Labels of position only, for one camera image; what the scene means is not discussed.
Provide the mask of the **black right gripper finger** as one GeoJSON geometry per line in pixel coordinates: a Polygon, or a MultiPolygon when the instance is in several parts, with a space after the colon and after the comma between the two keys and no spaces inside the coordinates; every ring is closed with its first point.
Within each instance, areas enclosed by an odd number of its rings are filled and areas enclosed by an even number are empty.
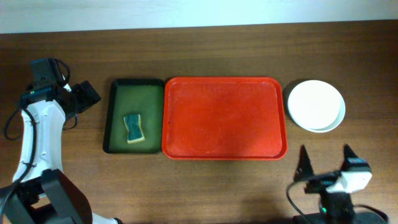
{"type": "Polygon", "coordinates": [[[353,170],[355,167],[358,166],[358,164],[356,163],[358,156],[354,153],[354,151],[348,144],[345,144],[343,146],[343,155],[344,161],[340,168],[341,171],[353,170]]]}
{"type": "Polygon", "coordinates": [[[300,147],[300,154],[297,168],[294,175],[294,182],[298,182],[314,175],[313,168],[304,145],[300,147]]]}

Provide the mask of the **light green plate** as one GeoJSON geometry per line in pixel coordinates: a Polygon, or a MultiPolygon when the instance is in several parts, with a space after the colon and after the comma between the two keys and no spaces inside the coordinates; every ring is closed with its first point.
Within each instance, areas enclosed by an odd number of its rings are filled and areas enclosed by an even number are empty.
{"type": "Polygon", "coordinates": [[[342,123],[342,121],[345,118],[345,114],[346,114],[346,105],[345,105],[345,101],[344,101],[343,97],[341,97],[338,114],[336,116],[336,119],[331,124],[329,124],[328,126],[326,126],[324,128],[319,128],[319,129],[309,128],[307,126],[301,126],[301,128],[303,128],[307,131],[313,132],[313,133],[327,133],[327,132],[332,131],[333,129],[337,128],[342,123]]]}

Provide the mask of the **cream white plate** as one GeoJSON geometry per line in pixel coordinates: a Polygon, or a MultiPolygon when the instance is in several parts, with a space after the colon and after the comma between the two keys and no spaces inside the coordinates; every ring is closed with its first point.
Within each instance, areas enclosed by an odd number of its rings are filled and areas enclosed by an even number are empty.
{"type": "Polygon", "coordinates": [[[296,85],[287,98],[287,109],[297,125],[324,128],[335,119],[340,107],[341,93],[331,84],[307,80],[296,85]]]}

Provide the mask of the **yellow green scrub sponge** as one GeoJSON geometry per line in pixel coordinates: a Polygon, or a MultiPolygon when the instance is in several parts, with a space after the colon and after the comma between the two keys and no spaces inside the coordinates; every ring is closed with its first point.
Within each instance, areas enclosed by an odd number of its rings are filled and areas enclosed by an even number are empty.
{"type": "Polygon", "coordinates": [[[130,114],[123,118],[127,129],[127,143],[134,144],[145,140],[144,132],[141,126],[140,114],[130,114]]]}

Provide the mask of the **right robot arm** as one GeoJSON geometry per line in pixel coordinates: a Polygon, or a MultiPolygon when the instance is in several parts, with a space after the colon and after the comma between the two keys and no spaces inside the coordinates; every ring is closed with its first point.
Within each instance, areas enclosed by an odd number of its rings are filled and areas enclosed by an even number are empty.
{"type": "Polygon", "coordinates": [[[386,213],[369,205],[353,204],[351,194],[363,190],[373,177],[367,160],[360,158],[349,145],[343,147],[344,160],[338,170],[316,175],[304,145],[293,182],[285,193],[291,206],[298,212],[293,223],[389,223],[386,213]],[[296,206],[290,190],[297,184],[305,184],[305,194],[318,194],[318,213],[305,214],[296,206]]]}

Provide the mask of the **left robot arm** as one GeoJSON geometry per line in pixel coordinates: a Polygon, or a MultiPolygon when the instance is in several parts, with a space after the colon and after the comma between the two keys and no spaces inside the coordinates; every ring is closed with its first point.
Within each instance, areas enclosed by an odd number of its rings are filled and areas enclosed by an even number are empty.
{"type": "Polygon", "coordinates": [[[2,217],[11,223],[121,222],[95,214],[62,168],[65,122],[100,99],[88,81],[71,89],[49,84],[21,95],[22,152],[12,184],[1,189],[2,217]]]}

